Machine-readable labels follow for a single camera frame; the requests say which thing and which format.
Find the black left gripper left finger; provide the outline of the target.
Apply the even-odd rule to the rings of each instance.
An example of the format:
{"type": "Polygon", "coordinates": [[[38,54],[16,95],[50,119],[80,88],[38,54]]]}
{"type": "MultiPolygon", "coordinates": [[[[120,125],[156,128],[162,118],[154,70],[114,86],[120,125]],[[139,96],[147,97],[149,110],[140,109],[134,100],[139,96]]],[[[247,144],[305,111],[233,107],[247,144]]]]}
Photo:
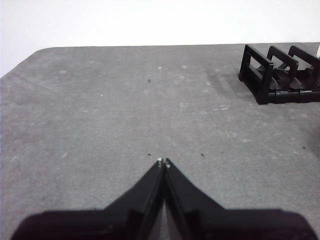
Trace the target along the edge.
{"type": "Polygon", "coordinates": [[[26,217],[13,240],[146,240],[163,204],[162,159],[103,209],[44,211],[26,217]]]}

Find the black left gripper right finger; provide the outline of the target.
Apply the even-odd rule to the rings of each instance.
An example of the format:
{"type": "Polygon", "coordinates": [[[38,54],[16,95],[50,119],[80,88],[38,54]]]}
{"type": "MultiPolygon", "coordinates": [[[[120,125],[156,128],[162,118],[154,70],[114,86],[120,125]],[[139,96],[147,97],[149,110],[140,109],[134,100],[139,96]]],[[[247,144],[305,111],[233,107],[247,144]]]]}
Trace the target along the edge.
{"type": "Polygon", "coordinates": [[[281,209],[227,209],[164,161],[165,205],[171,234],[181,240],[316,240],[300,214],[281,209]]]}

